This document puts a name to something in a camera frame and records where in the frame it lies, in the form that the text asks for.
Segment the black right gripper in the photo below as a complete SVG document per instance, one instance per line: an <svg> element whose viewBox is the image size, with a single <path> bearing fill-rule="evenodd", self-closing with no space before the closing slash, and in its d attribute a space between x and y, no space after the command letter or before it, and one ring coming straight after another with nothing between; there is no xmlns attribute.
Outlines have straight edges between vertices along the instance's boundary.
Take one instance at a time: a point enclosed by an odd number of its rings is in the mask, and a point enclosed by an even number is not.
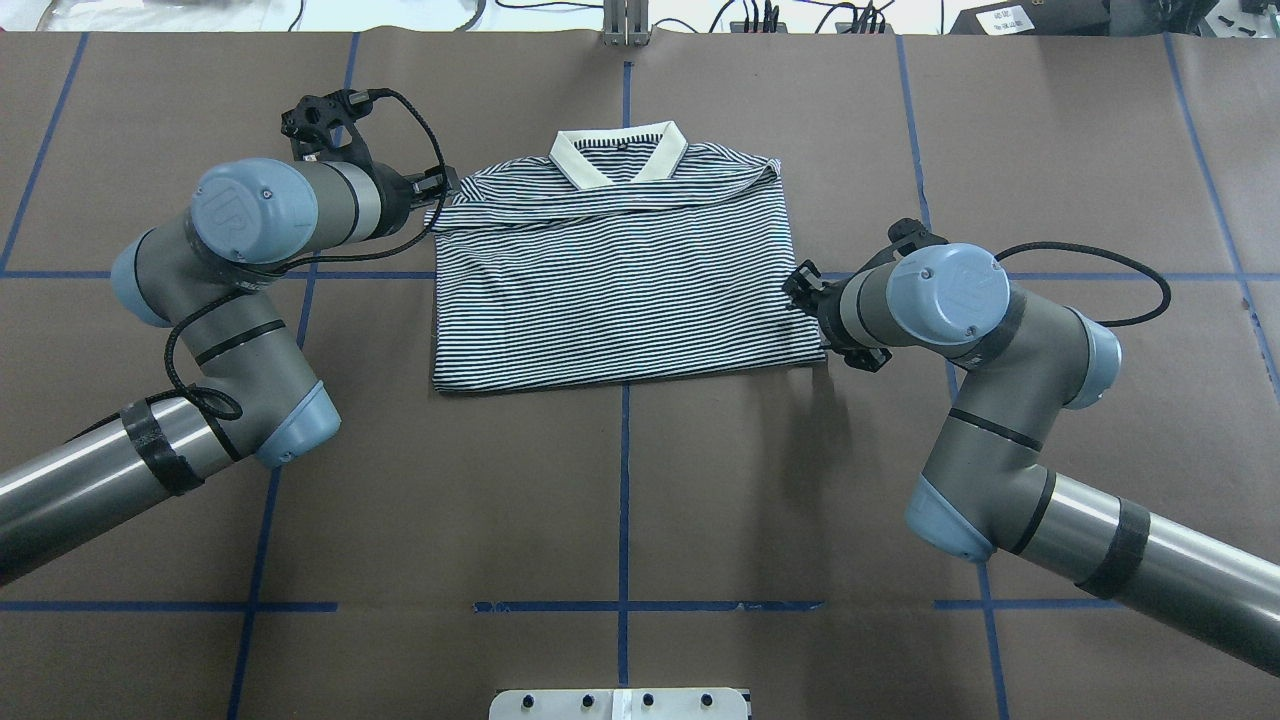
<svg viewBox="0 0 1280 720"><path fill-rule="evenodd" d="M844 324L841 299L849 278L827 281L812 260L795 268L783 282L790 299L804 299L803 310L814 316L828 346L850 346L851 336Z"/></svg>

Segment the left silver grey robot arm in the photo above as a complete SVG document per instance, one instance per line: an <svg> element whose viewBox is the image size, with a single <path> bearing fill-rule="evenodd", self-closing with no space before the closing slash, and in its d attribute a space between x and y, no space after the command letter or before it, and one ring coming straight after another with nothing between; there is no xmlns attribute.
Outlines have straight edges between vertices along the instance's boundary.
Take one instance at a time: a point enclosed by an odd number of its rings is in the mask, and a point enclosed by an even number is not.
<svg viewBox="0 0 1280 720"><path fill-rule="evenodd" d="M340 428L324 383L268 296L296 261L394 234L458 187L452 167L250 158L207 170L189 206L115 260L120 304L168 331L170 387L3 473L12 583L252 457L280 468Z"/></svg>

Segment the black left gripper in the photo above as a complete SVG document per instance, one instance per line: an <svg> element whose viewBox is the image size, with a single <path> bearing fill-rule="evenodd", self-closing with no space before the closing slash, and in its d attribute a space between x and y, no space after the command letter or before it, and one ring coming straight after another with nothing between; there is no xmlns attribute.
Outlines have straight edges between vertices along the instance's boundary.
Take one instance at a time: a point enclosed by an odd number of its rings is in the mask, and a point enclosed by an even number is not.
<svg viewBox="0 0 1280 720"><path fill-rule="evenodd" d="M402 176L399 192L404 214L426 206L444 208L460 192L460 176L454 167L433 167Z"/></svg>

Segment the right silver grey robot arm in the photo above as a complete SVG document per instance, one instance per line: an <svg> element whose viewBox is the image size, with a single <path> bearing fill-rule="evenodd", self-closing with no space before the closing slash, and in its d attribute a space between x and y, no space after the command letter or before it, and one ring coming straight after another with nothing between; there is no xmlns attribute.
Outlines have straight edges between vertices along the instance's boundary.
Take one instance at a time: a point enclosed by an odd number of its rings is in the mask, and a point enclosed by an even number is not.
<svg viewBox="0 0 1280 720"><path fill-rule="evenodd" d="M905 246L838 282L804 263L783 292L850 366L876 372L895 348L919 347L964 372L905 512L911 530L972 562L1025 559L1276 674L1274 562L1041 461L1059 414L1096 404L1116 380L1111 329L1019 287L983 247Z"/></svg>

